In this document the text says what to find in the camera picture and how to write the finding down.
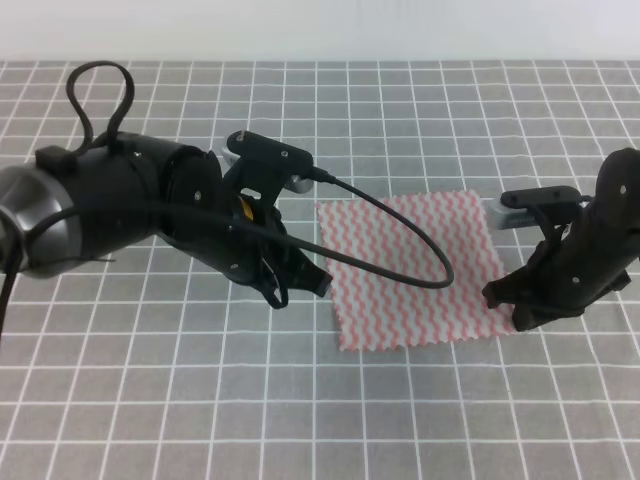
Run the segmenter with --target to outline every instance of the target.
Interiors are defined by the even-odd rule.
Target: black cord
[[[387,211],[388,207],[383,205],[383,210]],[[209,222],[212,224],[216,224],[221,228],[237,228],[238,230],[244,231],[246,233],[250,233],[262,238],[267,238],[274,242],[279,243],[280,245],[286,247],[296,247],[302,250],[307,250],[311,253],[316,253],[323,257],[331,258],[332,260],[336,260],[338,262],[346,263],[347,265],[351,265],[352,267],[360,268],[367,272],[373,273],[375,275],[379,275],[384,278],[388,278],[389,280],[394,280],[400,283],[406,283],[407,285],[412,285],[414,287],[421,288],[445,288],[451,285],[453,282],[453,269],[451,268],[451,264],[447,260],[447,257],[444,253],[433,243],[433,241],[426,236],[424,232],[422,232],[418,227],[413,225],[409,220],[405,219],[401,215],[393,212],[394,218],[399,218],[402,223],[407,225],[413,231],[417,230],[417,234],[424,240],[425,237],[430,247],[433,248],[434,252],[438,256],[438,258],[442,261],[445,269],[447,270],[447,279],[444,281],[433,282],[428,280],[420,280],[413,277],[407,277],[406,275],[402,275],[397,272],[393,272],[391,270],[387,270],[386,268],[379,267],[377,265],[373,265],[371,263],[365,262],[363,260],[359,260],[357,258],[350,257],[340,252],[336,252],[333,250],[329,250],[328,248],[321,247],[320,245],[316,245],[315,243],[307,242],[306,240],[302,240],[300,238],[292,237],[291,235],[282,235],[280,233],[275,233],[270,230],[267,230],[258,225],[254,225],[252,223],[236,220],[225,215],[221,215],[215,212],[209,212],[206,210],[202,210],[197,207],[192,207],[188,205],[167,205],[161,202],[149,202],[143,203],[139,205],[94,205],[94,206],[83,206],[83,207],[71,207],[64,209],[60,212],[54,213],[44,220],[40,221],[36,226],[34,226],[26,235],[27,248],[28,246],[34,242],[40,235],[42,235],[47,229],[56,223],[69,218],[75,215],[84,215],[84,214],[94,214],[99,212],[141,212],[141,213],[153,213],[158,215],[168,215],[168,216],[180,216],[183,219],[188,219],[194,222]]]
[[[359,189],[349,185],[348,183],[337,179],[336,177],[331,175],[326,170],[322,170],[321,168],[314,167],[313,168],[313,172],[309,176],[309,178],[311,178],[312,180],[315,180],[316,182],[330,183],[330,184],[335,185],[337,187],[343,188],[343,189],[347,190],[348,192],[351,192],[354,195],[356,195],[356,196],[362,198],[363,200],[369,202],[373,206],[379,208],[380,210],[382,210],[386,214],[391,215],[393,218],[395,218],[397,221],[402,223],[405,227],[407,227],[413,233],[418,235],[422,239],[422,241],[429,246],[429,248],[433,251],[433,253],[436,254],[436,257],[438,257],[438,260],[440,260],[440,262],[442,263],[442,266],[444,267],[444,269],[445,269],[445,271],[447,273],[446,280],[440,280],[440,281],[420,280],[418,278],[407,277],[405,275],[399,275],[399,274],[396,274],[396,275],[399,275],[399,279],[395,278],[394,280],[396,280],[396,281],[398,281],[400,283],[406,283],[407,285],[413,285],[414,287],[429,288],[429,289],[446,288],[446,287],[448,287],[449,285],[451,285],[453,283],[454,273],[453,273],[453,267],[451,266],[451,262],[449,261],[449,259],[445,255],[445,253],[440,249],[440,247],[438,247],[438,245],[431,239],[431,237],[429,237],[429,235],[427,235],[415,223],[413,223],[410,220],[408,220],[407,218],[403,217],[398,212],[396,212],[392,208],[386,206],[384,203],[380,202],[379,200],[376,200],[371,195],[368,195],[368,194],[364,193],[362,190],[359,190]]]
[[[4,224],[5,226],[13,226],[13,224],[9,222],[4,222]],[[8,249],[7,263],[5,265],[6,275],[4,277],[2,291],[0,291],[0,334],[4,329],[4,319],[6,317],[7,307],[9,305],[9,298],[11,297],[13,286],[16,283],[16,278],[18,276],[18,273],[20,272],[20,264],[22,264],[22,259],[24,258],[24,254],[20,245],[20,232],[18,231],[17,227],[13,226],[13,228],[15,232],[13,232],[13,240],[11,241],[11,245]]]
[[[122,76],[124,77],[124,82],[126,87],[124,92],[124,97],[122,98],[122,102],[120,103],[116,111],[113,113],[111,118],[109,119],[109,123],[107,125],[107,146],[109,147],[110,150],[113,150],[116,148],[118,128],[120,128],[120,124],[122,123],[122,120],[124,120],[124,117],[129,112],[131,105],[133,105],[133,99],[136,93],[136,86],[133,81],[133,77],[131,76],[129,71],[126,68],[124,68],[122,65],[119,65],[115,62],[110,62],[108,60],[99,60],[97,62],[89,62],[79,66],[73,72],[71,72],[71,74],[69,75],[69,78],[67,79],[67,88],[66,88],[67,97],[69,98],[69,102],[71,103],[71,106],[78,114],[78,118],[80,119],[80,123],[82,124],[82,129],[84,130],[84,139],[82,140],[82,144],[78,147],[78,149],[73,152],[75,155],[82,155],[83,153],[85,153],[91,146],[91,143],[93,142],[93,126],[91,125],[91,121],[89,120],[89,117],[87,117],[87,114],[82,109],[80,102],[78,102],[78,98],[76,97],[76,92],[75,92],[75,86],[80,75],[96,67],[117,68],[118,70],[120,70],[120,72],[122,73]]]

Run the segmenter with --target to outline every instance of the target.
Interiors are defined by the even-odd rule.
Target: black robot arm
[[[83,72],[99,66],[118,68],[126,89],[107,131],[94,140],[74,86]],[[6,274],[0,331],[19,272],[52,277],[154,234],[231,281],[258,290],[274,308],[287,305],[289,289],[322,296],[329,288],[331,276],[302,250],[421,288],[453,282],[449,260],[427,234],[315,167],[309,152],[237,132],[227,140],[225,154],[233,165],[223,176],[213,152],[120,132],[134,88],[131,75],[118,64],[78,67],[67,82],[67,95],[84,128],[82,145],[75,151],[45,147],[35,153],[35,163],[0,172],[0,267]],[[283,188],[302,193],[313,181],[345,188],[402,222],[438,256],[446,278],[407,277],[289,236],[276,200]]]
[[[524,267],[487,284],[488,306],[514,305],[518,331],[580,316],[631,281],[625,269],[640,255],[640,152],[609,155],[593,198],[572,187],[506,192],[490,217],[498,228],[538,225],[545,238]]]

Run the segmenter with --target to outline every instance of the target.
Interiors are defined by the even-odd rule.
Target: gray grid surface
[[[219,153],[249,128],[376,196],[590,193],[603,156],[640,146],[640,62],[125,64],[137,100],[123,130]],[[0,164],[79,143],[73,66],[0,62]],[[118,74],[90,72],[77,92],[102,131]],[[314,202],[334,198],[347,195],[283,194],[290,233],[318,240]],[[511,270],[539,238],[494,243]],[[338,350],[329,299],[272,311],[158,239],[112,258],[17,283],[3,480],[640,477],[640,282],[540,331],[360,354]]]

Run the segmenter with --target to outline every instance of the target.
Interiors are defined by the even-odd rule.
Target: cloth
[[[513,333],[510,306],[489,310],[482,288],[504,275],[482,202],[473,191],[382,200],[422,228],[450,259],[455,281],[426,290],[328,260],[341,349],[467,340]],[[444,279],[444,267],[411,230],[364,200],[318,203],[326,247],[422,279]]]

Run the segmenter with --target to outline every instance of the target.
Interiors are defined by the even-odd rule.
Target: white wall
[[[640,58],[639,0],[2,0],[0,15],[5,59]]]

